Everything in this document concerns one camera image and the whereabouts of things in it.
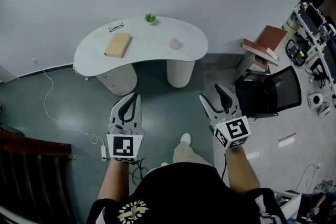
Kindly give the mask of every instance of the black glasses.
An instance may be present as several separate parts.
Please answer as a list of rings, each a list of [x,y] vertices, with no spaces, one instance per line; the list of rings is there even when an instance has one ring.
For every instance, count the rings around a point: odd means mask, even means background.
[[[110,32],[113,32],[114,30],[119,29],[119,28],[121,28],[123,26],[124,25],[122,23],[120,23],[120,25],[117,25],[117,26],[114,26],[114,27],[109,27],[109,29],[110,29]]]

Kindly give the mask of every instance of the forearm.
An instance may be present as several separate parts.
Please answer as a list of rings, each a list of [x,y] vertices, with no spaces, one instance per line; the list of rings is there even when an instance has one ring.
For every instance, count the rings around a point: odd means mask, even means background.
[[[101,184],[98,199],[113,199],[123,201],[129,195],[129,165],[116,160],[110,160],[105,178]]]
[[[260,183],[242,146],[226,151],[227,172],[230,188],[244,194],[249,190],[260,188]]]

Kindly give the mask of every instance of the mesh chair back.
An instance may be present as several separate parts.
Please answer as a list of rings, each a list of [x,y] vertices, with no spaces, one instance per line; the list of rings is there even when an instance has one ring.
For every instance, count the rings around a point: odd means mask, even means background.
[[[266,77],[265,92],[270,112],[279,112],[301,104],[301,88],[293,66]]]

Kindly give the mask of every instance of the sleeve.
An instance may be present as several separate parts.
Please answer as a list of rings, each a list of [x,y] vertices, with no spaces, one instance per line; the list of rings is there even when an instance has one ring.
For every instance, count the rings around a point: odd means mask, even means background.
[[[104,210],[104,221],[106,224],[113,223],[113,219],[116,218],[118,214],[118,208],[120,203],[112,199],[100,199],[96,200],[90,210],[87,224],[96,224],[100,213]]]
[[[258,188],[248,191],[244,198],[258,205],[260,222],[263,219],[272,219],[274,224],[287,224],[284,214],[279,207],[274,192],[269,188]]]

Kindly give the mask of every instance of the office chair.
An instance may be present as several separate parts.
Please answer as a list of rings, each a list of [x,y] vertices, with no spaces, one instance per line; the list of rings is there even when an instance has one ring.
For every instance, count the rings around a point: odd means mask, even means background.
[[[267,118],[301,104],[300,83],[293,66],[263,77],[263,82],[236,81],[236,97],[242,115]]]

